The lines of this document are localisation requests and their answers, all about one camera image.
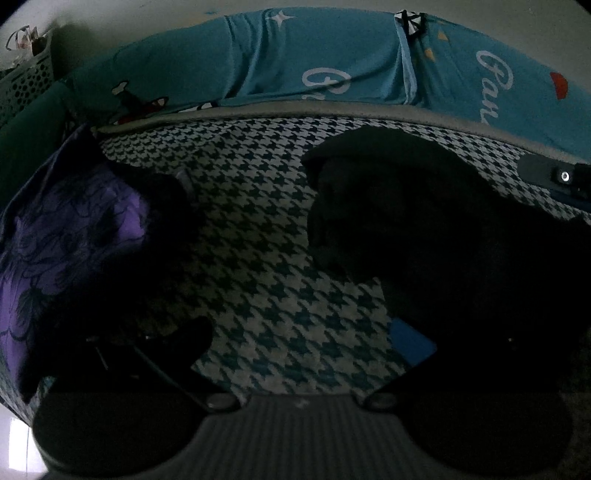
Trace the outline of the perforated storage basket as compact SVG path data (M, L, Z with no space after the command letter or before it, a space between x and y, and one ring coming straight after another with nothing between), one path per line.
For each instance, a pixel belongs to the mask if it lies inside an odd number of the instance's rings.
M16 56L9 67L1 68L2 127L53 84L52 37L52 30L40 35L29 25L8 37L4 48Z

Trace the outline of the black garment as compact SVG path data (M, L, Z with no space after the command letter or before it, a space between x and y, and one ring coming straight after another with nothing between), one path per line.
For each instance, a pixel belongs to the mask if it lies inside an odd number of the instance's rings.
M590 227L500 194L438 144L363 127L301 160L317 198L308 246L319 270L353 282L384 276L529 280L590 286Z

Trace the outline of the houndstooth bed sheet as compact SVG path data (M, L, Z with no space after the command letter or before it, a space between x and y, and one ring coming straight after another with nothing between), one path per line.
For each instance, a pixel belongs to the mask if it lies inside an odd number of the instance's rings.
M110 133L103 145L110 160L186 167L211 203L202 223L205 262L191 279L198 297L183 301L221 318L219 338L198 365L205 375L238 393L311 393L363 391L394 370L377 288L315 272L305 235L314 193L304 183L304 149L366 125L434 142L501 193L557 217L574 213L518 178L518 158L536 145L436 119L195 116Z

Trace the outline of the blue printed pillow right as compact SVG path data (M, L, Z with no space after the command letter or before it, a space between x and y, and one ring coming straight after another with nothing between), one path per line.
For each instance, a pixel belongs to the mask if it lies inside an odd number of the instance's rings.
M415 105L590 159L590 93L558 70L428 14L409 47Z

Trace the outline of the blue printed pillow left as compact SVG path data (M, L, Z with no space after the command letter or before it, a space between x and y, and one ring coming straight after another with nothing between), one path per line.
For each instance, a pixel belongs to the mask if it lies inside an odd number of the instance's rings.
M120 122L205 103L405 105L418 91L394 14L308 7L222 16L155 34L86 62L66 84L85 108Z

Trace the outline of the blue printed pillow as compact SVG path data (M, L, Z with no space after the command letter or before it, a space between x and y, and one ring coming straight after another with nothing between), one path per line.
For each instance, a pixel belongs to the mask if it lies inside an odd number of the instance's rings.
M428 14L409 47L415 105L590 159L590 93L558 70Z
M222 16L155 34L86 62L66 84L85 108L120 122L205 103L405 105L418 91L394 14L308 7Z

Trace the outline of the purple floral cloth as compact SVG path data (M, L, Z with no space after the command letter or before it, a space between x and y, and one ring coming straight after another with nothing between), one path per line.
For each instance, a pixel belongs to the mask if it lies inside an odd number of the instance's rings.
M143 196L111 172L54 180L6 223L1 251L1 352L19 394L42 374L34 358L49 307L109 256L145 239Z

